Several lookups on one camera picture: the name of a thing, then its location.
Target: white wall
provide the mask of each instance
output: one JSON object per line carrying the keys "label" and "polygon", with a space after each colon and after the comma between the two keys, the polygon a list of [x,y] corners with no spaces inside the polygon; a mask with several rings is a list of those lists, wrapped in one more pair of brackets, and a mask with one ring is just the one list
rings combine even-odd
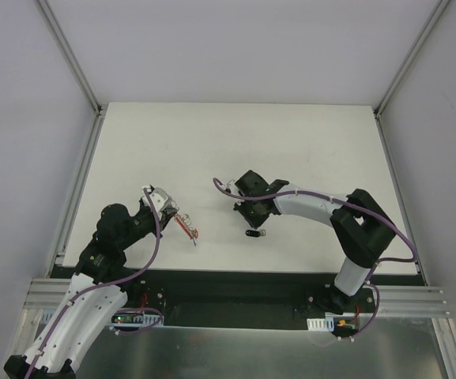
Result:
{"label": "white wall", "polygon": [[32,1],[0,1],[0,369],[93,122]]}
{"label": "white wall", "polygon": [[456,2],[382,122],[430,282],[456,305]]}
{"label": "white wall", "polygon": [[374,106],[437,0],[51,0],[102,103]]}

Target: robotic arm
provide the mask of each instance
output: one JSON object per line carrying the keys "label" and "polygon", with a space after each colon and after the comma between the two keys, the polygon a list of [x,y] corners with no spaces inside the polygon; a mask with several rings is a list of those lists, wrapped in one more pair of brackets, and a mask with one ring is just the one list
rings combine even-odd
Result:
{"label": "robotic arm", "polygon": [[[85,353],[111,316],[123,306],[141,306],[140,280],[124,280],[134,274],[123,267],[124,250],[146,235],[156,233],[150,201],[161,230],[177,213],[172,198],[161,188],[143,189],[149,196],[140,199],[140,209],[134,216],[121,204],[103,209],[92,240],[82,251],[70,287],[54,316],[24,355],[13,355],[6,362],[5,371],[11,379],[74,379]],[[97,287],[74,299],[89,287],[114,281],[118,283]],[[51,328],[53,332],[43,347]],[[30,365],[35,369],[28,375]]]}
{"label": "robotic arm", "polygon": [[[227,192],[247,198],[237,201],[234,210],[254,229],[263,225],[272,214],[301,216],[334,229],[344,250],[345,260],[334,282],[315,294],[314,303],[327,312],[342,314],[346,305],[363,286],[375,262],[391,243],[395,233],[374,217],[329,200],[298,194],[301,190],[306,191],[280,179],[268,184],[253,171],[248,171],[238,181],[230,181],[226,185]],[[259,201],[249,199],[268,195],[276,196]],[[373,197],[363,189],[356,189],[349,195],[333,197],[373,211],[389,220]]]}

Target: metal frame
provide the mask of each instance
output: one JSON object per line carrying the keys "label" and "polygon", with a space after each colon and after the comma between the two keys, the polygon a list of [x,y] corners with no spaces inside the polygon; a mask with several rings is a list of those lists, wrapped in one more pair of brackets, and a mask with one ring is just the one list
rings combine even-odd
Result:
{"label": "metal frame", "polygon": [[[43,15],[51,34],[54,36],[59,50],[69,66],[75,80],[80,86],[85,98],[96,114],[96,121],[92,126],[89,140],[85,146],[81,164],[77,170],[77,175],[73,190],[68,200],[68,207],[61,230],[55,243],[54,256],[51,260],[50,271],[56,263],[61,263],[64,249],[70,236],[71,227],[80,202],[81,193],[84,188],[85,180],[89,172],[90,163],[96,147],[100,129],[103,124],[104,112],[106,107],[101,107],[87,78],[85,77],[70,44],[68,43],[57,18],[47,0],[34,0],[38,10]],[[435,29],[439,20],[443,17],[452,0],[438,0],[435,8],[421,29],[409,53],[405,56],[396,75],[386,90],[379,105],[375,108],[375,119],[379,128],[381,142],[386,154],[390,173],[394,182],[398,202],[405,222],[405,228],[411,240],[413,240],[409,220],[405,210],[404,201],[398,185],[398,175],[393,165],[390,150],[387,146],[380,126],[379,118],[390,103],[394,93],[405,79],[413,63],[416,61],[423,46],[428,41],[428,37]],[[21,317],[16,335],[13,339],[11,354],[23,352],[33,341],[39,323],[43,320],[43,310],[54,309],[63,297],[69,285],[69,280],[57,279],[34,279],[31,283],[28,296],[23,306]],[[456,329],[452,319],[452,309],[447,302],[445,294],[440,287],[414,287],[414,286],[379,286],[381,293],[381,305],[379,309],[380,317],[411,317],[411,318],[431,318],[435,327],[436,338],[441,351],[447,375],[450,379],[456,379]]]}

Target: gray floor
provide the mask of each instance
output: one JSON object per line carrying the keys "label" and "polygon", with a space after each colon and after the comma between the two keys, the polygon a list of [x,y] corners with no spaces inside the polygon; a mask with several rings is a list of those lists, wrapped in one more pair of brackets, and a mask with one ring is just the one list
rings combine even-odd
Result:
{"label": "gray floor", "polygon": [[313,332],[156,328],[139,336],[104,330],[77,372],[87,378],[447,377],[429,320],[377,319],[354,343]]}

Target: white table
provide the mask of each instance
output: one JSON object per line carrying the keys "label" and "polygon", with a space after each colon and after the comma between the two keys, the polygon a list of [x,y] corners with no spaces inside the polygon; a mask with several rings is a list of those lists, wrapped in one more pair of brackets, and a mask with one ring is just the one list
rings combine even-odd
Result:
{"label": "white table", "polygon": [[[77,263],[106,205],[134,214],[141,186],[162,187],[199,229],[198,246],[171,221],[153,268],[256,272],[337,272],[344,254],[332,228],[294,216],[271,216],[267,236],[245,236],[248,225],[233,199],[213,187],[248,169],[267,182],[286,179],[327,193],[367,190],[395,224],[403,221],[370,107],[111,103],[92,159],[64,265]],[[140,268],[153,251],[148,236],[126,251]],[[384,257],[410,257],[395,239]],[[377,273],[415,274],[386,263]]]}

